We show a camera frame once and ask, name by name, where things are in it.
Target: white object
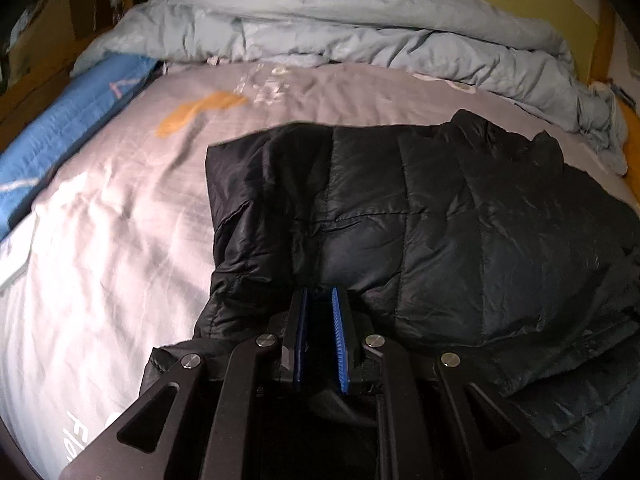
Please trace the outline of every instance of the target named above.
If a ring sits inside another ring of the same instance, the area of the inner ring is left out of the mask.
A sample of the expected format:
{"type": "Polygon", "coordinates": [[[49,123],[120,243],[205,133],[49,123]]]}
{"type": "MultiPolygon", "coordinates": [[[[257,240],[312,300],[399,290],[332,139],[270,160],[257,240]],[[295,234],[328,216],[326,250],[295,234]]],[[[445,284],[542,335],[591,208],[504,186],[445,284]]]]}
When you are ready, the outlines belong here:
{"type": "Polygon", "coordinates": [[[0,242],[0,290],[27,268],[37,222],[38,216],[31,213],[0,242]]]}

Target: wrinkled bed sheet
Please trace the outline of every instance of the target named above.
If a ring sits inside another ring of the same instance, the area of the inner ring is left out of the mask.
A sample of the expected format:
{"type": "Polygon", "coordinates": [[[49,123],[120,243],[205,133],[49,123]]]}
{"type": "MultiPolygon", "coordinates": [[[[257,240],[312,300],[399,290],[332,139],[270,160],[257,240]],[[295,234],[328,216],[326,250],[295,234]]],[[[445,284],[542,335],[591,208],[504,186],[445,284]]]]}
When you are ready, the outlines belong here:
{"type": "Polygon", "coordinates": [[[612,92],[574,76],[566,41],[543,20],[483,0],[149,0],[78,58],[108,52],[170,61],[367,62],[472,84],[580,133],[626,173],[626,124],[612,92]]]}
{"type": "Polygon", "coordinates": [[[190,338],[214,268],[207,146],[286,123],[439,124],[459,108],[638,208],[587,144],[494,94],[369,65],[173,66],[38,197],[27,272],[0,296],[0,416],[45,480],[138,395],[153,347],[190,338]]]}

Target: bed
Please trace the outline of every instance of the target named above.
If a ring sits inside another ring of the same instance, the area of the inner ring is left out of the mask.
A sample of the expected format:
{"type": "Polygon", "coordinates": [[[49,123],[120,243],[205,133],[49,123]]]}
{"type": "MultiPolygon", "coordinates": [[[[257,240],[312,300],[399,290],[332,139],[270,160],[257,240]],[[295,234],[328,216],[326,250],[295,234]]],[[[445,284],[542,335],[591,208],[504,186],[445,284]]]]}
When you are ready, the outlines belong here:
{"type": "MultiPolygon", "coordinates": [[[[0,292],[0,417],[45,480],[136,399],[152,348],[193,335],[214,270],[204,173],[212,144],[291,121],[429,125],[466,109],[527,139],[548,132],[567,164],[640,212],[593,139],[481,82],[357,59],[305,67],[272,54],[166,63],[37,194],[28,265],[0,292]]],[[[76,68],[91,74],[86,60],[76,68]]]]}

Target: gray blanket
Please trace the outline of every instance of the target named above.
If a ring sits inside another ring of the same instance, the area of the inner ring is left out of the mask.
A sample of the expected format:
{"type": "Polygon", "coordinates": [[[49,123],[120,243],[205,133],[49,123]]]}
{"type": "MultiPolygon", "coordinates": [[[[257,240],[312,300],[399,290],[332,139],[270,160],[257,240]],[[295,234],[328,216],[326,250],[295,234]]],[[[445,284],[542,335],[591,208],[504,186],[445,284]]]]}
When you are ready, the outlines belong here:
{"type": "Polygon", "coordinates": [[[149,0],[98,38],[74,74],[108,52],[421,72],[503,95],[580,132],[614,172],[626,172],[626,126],[612,94],[577,81],[568,45],[548,23],[482,0],[149,0]]]}

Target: crumpled comforter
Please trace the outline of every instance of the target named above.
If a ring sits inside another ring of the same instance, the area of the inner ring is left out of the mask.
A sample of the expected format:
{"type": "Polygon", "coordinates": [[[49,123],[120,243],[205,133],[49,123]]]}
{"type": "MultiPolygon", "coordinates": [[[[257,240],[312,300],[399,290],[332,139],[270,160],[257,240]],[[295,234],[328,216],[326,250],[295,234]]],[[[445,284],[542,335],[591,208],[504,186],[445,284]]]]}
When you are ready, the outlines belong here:
{"type": "Polygon", "coordinates": [[[108,52],[421,72],[495,92],[580,132],[615,173],[626,172],[626,125],[610,91],[577,81],[568,45],[547,22],[482,0],[149,0],[94,41],[74,74],[108,52]]]}
{"type": "Polygon", "coordinates": [[[466,110],[439,126],[291,123],[210,146],[206,172],[211,296],[193,340],[154,350],[143,390],[185,354],[263,332],[297,286],[341,284],[377,333],[473,362],[583,478],[628,438],[640,221],[546,132],[466,110]]]}

